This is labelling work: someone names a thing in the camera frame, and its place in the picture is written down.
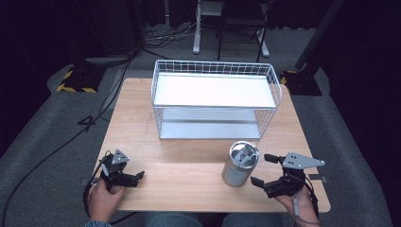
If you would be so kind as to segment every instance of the metal bracket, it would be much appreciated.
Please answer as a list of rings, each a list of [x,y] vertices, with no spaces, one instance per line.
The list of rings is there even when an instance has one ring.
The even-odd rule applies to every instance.
[[[113,156],[112,165],[126,163],[129,160],[130,158],[127,157],[127,155],[125,155],[121,150],[117,149]]]
[[[309,167],[324,166],[325,162],[290,151],[283,162],[283,167],[305,169]]]

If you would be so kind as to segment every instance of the robotic arm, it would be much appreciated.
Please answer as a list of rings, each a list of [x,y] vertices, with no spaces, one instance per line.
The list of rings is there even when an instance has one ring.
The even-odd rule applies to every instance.
[[[325,165],[324,161],[308,158],[294,152],[289,152],[286,157],[265,154],[265,161],[280,163],[283,167],[283,176],[271,183],[265,183],[262,180],[251,177],[252,184],[263,188],[269,198],[283,195],[293,196],[305,185],[305,168]]]
[[[123,169],[129,160],[129,157],[127,157],[121,150],[117,149],[114,154],[108,151],[106,155],[99,161],[99,165],[97,166],[91,180],[89,180],[85,190],[83,191],[83,207],[88,217],[90,217],[88,207],[89,190],[94,184],[93,179],[100,168],[102,168],[100,179],[106,182],[106,186],[109,191],[113,185],[136,187],[139,183],[139,180],[144,177],[145,171],[142,171],[136,175],[123,173]]]

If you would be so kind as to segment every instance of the person's hand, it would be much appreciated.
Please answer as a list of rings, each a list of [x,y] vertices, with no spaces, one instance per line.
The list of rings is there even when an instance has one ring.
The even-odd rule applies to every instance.
[[[300,226],[320,226],[307,188],[304,186],[296,195],[299,211],[298,217],[295,217],[294,214],[294,197],[295,196],[278,196],[275,197],[275,199],[286,207],[287,211],[295,218],[295,221]]]
[[[106,183],[100,180],[95,183],[88,195],[88,206],[91,220],[108,223],[110,217],[121,202],[127,187],[113,186],[111,192],[106,188]]]

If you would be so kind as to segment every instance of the metal canister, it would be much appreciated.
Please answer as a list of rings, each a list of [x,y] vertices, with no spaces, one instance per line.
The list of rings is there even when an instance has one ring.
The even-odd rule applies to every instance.
[[[258,162],[259,151],[256,145],[246,141],[235,142],[223,168],[224,182],[232,187],[244,185]]]

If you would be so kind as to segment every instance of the white wire basket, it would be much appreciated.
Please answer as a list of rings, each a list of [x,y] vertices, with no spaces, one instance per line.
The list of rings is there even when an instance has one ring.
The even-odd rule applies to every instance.
[[[155,63],[151,100],[160,139],[259,140],[281,98],[268,63]]]

